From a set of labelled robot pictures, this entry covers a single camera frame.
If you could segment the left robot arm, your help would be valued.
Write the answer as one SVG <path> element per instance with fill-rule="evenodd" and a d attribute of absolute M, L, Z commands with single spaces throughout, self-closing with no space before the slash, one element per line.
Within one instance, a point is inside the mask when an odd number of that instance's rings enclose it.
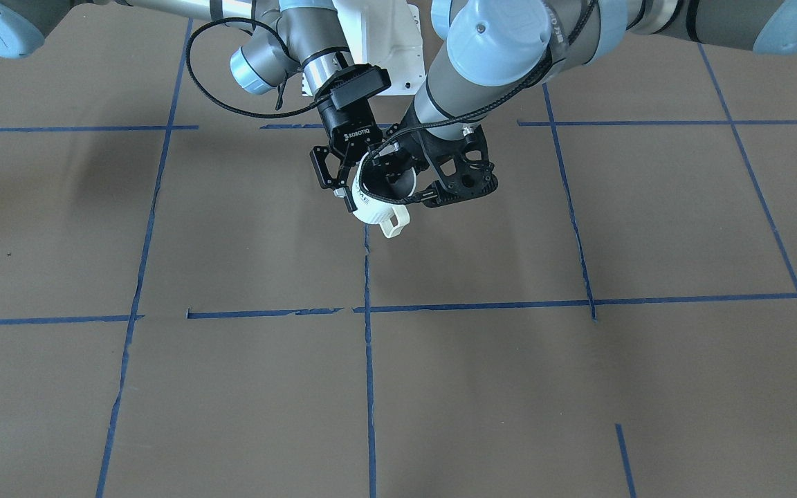
<path fill-rule="evenodd" d="M 624 35 L 758 54 L 797 53 L 797 1 L 434 1 L 443 46 L 379 152 L 428 162 L 459 151 L 522 89 L 591 65 Z"/>

